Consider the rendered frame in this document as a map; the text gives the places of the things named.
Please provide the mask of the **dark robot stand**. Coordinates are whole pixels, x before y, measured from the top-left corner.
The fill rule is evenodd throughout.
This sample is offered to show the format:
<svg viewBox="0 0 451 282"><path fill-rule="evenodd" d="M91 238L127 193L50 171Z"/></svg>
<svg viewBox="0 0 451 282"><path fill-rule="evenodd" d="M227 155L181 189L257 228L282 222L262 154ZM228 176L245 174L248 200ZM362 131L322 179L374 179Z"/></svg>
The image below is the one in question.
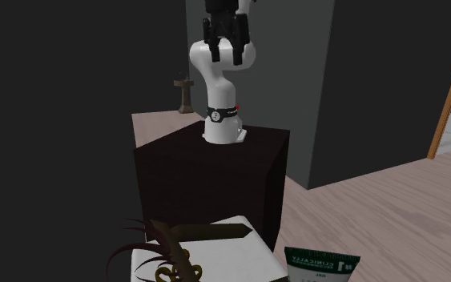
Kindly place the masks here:
<svg viewBox="0 0 451 282"><path fill-rule="evenodd" d="M207 142L196 122L134 151L143 218L173 227L244 216L273 249L280 231L290 132L246 128L241 143Z"/></svg>

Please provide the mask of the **brown pedestal candle holder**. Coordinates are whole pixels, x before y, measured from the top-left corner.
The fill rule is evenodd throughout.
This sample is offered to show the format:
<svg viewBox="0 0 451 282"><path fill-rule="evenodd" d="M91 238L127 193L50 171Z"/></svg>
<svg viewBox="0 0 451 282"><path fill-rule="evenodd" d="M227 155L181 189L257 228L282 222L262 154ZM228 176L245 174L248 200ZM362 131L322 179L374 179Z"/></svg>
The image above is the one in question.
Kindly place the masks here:
<svg viewBox="0 0 451 282"><path fill-rule="evenodd" d="M193 113L194 110L191 107L191 87L194 86L194 81L191 80L189 74L186 73L184 79L175 79L173 85L179 87L181 90L181 104L178 112L180 114Z"/></svg>

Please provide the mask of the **white table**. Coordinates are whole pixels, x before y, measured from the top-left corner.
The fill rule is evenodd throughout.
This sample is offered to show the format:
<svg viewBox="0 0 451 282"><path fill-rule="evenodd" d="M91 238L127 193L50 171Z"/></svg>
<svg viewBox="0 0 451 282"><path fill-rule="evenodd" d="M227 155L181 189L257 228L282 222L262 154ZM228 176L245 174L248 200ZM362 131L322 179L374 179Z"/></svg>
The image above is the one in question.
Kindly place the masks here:
<svg viewBox="0 0 451 282"><path fill-rule="evenodd" d="M180 243L190 252L190 262L203 269L200 282L272 282L288 276L286 270L261 239L252 224L244 216L234 216L214 224L242 223L252 231L244 238L204 240ZM159 254L135 249L131 256L131 282L143 282L139 278L155 280L160 261L144 264Z"/></svg>

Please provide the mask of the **green and white tube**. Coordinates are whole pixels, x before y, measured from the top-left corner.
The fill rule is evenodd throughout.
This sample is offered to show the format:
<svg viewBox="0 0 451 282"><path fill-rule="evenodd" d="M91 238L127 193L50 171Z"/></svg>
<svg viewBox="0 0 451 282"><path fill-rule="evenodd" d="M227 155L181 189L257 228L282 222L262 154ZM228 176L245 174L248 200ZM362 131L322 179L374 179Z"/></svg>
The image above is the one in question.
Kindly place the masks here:
<svg viewBox="0 0 451 282"><path fill-rule="evenodd" d="M348 282L359 256L285 247L289 282Z"/></svg>

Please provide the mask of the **dark red spiky plant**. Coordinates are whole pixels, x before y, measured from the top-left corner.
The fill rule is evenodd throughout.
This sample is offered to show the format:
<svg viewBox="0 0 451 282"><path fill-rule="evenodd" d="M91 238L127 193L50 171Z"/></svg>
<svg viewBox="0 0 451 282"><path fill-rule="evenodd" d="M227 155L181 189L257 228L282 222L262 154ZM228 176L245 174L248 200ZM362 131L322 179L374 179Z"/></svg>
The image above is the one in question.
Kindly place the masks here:
<svg viewBox="0 0 451 282"><path fill-rule="evenodd" d="M141 223L142 227L130 227L126 228L126 230L136 230L143 232L145 235L152 236L157 244L151 244L151 243L143 243L143 242L137 242L137 243L130 243L126 244L118 249L116 249L114 252L111 253L110 257L107 260L106 268L105 268L105 275L107 278L107 281L109 281L109 266L111 261L120 253L127 252L127 251L133 251L133 250L143 250L143 251L149 251L154 252L158 254L158 256L154 257L153 260L171 260L170 253L171 253L171 247L169 246L169 243L165 239L163 233L158 230L154 224L149 220L138 220L138 219L132 219L127 218L127 220L133 220L135 222Z"/></svg>

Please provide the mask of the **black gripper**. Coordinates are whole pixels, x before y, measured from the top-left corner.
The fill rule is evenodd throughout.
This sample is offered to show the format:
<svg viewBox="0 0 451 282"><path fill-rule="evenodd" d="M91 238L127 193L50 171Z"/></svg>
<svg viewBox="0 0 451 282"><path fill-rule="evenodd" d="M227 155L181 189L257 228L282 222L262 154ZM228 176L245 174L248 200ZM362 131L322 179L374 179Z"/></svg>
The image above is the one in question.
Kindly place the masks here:
<svg viewBox="0 0 451 282"><path fill-rule="evenodd" d="M247 14L236 14L239 0L204 0L205 10L209 14L203 19L203 42L211 52L211 61L219 62L219 37L229 37L233 47L233 65L243 63L244 48L250 43Z"/></svg>

